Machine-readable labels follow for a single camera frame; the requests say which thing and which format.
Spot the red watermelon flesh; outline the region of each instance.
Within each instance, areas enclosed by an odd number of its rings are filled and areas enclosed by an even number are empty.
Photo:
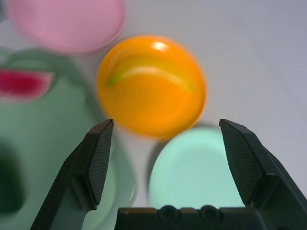
[[[48,92],[53,73],[0,69],[0,100],[31,101]]]

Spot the white background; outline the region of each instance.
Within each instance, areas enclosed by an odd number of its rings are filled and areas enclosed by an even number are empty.
[[[201,122],[220,118],[244,124],[284,165],[307,196],[307,1],[127,0],[124,31],[112,44],[140,34],[172,38],[202,65],[208,102]],[[91,86],[100,60],[112,47],[75,57]],[[0,24],[0,46],[34,46]],[[117,127],[138,176],[135,206],[148,205],[148,167],[158,142]]]

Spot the plastic toy dishes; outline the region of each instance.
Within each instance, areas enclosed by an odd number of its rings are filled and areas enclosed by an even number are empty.
[[[194,128],[161,151],[150,178],[154,208],[244,207],[229,170],[221,131]]]
[[[8,9],[22,34],[62,53],[90,52],[109,44],[126,17],[124,0],[13,0]]]
[[[123,127],[171,138],[192,127],[206,100],[203,73],[183,47],[159,36],[137,36],[109,51],[97,74],[98,97]]]

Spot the screw hole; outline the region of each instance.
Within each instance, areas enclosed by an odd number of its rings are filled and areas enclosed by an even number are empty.
[[[164,206],[159,210],[158,215],[165,224],[174,224],[180,219],[180,211],[173,206]]]
[[[212,224],[218,223],[222,218],[221,211],[210,205],[202,207],[200,214],[206,222]]]

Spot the light green plate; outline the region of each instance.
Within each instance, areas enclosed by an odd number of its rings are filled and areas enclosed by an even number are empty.
[[[153,207],[244,207],[230,173],[222,133],[195,128],[172,139],[161,151],[151,174]]]

